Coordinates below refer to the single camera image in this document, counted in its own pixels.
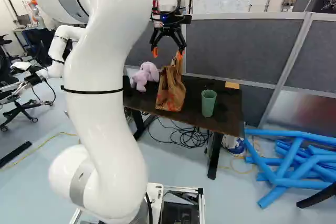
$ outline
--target plush toy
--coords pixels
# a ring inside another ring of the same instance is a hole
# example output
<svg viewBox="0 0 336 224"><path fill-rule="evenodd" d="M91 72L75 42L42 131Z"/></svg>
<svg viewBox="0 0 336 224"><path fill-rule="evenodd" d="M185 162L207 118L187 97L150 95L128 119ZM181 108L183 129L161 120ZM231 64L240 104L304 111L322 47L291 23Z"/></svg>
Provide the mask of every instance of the plush toy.
<svg viewBox="0 0 336 224"><path fill-rule="evenodd" d="M159 71L156 68L156 66L147 61L144 62L140 70L136 72L133 77L130 79L131 87L137 88L140 92L146 92L145 85L147 84L147 81L155 81L158 82L160 79Z"/></svg>

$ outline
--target tangled cables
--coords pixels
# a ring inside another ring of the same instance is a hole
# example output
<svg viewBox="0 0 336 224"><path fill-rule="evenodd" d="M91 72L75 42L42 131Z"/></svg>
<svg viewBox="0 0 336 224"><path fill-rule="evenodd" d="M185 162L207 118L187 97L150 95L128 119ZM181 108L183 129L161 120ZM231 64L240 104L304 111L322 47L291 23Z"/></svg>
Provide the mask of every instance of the tangled cables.
<svg viewBox="0 0 336 224"><path fill-rule="evenodd" d="M165 126L160 121L159 117L157 116L154 120L158 120L158 122L165 128L165 129L174 129L170 135L170 141L161 141L156 139L150 132L150 127L148 127L148 133L149 135L155 140L160 143L171 143L176 144L184 148L193 149L197 147L204 146L208 139L212 136L213 132L206 130L206 132L201 132L199 127L186 127L181 128L177 126L174 121L171 120L171 122L175 125L175 127ZM180 134L179 140L175 140L173 138L174 135Z"/></svg>

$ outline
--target plastic cup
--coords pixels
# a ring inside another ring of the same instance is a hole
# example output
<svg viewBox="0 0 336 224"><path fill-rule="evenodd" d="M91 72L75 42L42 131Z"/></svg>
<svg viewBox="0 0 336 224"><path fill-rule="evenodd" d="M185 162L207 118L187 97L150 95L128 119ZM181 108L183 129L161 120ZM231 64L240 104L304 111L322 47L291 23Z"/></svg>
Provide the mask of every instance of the plastic cup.
<svg viewBox="0 0 336 224"><path fill-rule="evenodd" d="M209 118L214 112L217 93L213 90L206 89L202 91L202 114Z"/></svg>

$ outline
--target gray floor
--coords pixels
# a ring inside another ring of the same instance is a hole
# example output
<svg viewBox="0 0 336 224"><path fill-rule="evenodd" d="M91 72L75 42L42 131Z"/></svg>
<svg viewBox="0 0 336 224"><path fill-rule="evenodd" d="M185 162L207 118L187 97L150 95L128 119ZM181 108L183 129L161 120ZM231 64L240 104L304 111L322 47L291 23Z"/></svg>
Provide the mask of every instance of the gray floor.
<svg viewBox="0 0 336 224"><path fill-rule="evenodd" d="M0 132L0 157L6 155L25 141L33 147L49 137L64 131L75 133L71 122L64 115L66 109L64 93L60 90L61 80L50 80L57 93L53 107L39 107L30 113L39 118L38 123L29 122L23 115L10 125L10 131ZM43 100L53 95L45 84L36 87ZM33 98L27 91L22 102ZM1 112L8 111L7 105ZM170 131L158 122L151 125L151 133L167 141ZM259 140L264 155L273 156L274 143ZM18 165L0 172L0 218L1 223L10 224L67 224L75 207L51 191L48 183L48 167L57 154L66 147L77 144L78 138L61 135L40 148ZM149 181L169 186L203 187L206 201L206 223L333 223L336 218L336 201L330 199L312 208L301 210L295 202L316 191L290 189L269 208L261 210L256 202L270 187L255 181L255 173L238 174L229 169L219 169L216 180L207 178L207 156L204 148L187 150L172 144L162 144L143 134L139 147L149 168ZM228 167L233 157L224 150L219 165ZM238 170L249 170L243 161L234 161Z"/></svg>

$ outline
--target paper bag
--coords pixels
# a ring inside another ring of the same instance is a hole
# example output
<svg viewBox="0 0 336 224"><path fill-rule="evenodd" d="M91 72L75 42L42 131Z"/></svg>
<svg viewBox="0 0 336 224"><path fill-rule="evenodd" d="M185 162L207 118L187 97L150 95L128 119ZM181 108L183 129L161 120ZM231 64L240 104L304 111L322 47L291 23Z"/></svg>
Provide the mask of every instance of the paper bag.
<svg viewBox="0 0 336 224"><path fill-rule="evenodd" d="M185 86L181 81L182 54L178 51L170 66L162 67L155 108L180 111L185 97Z"/></svg>

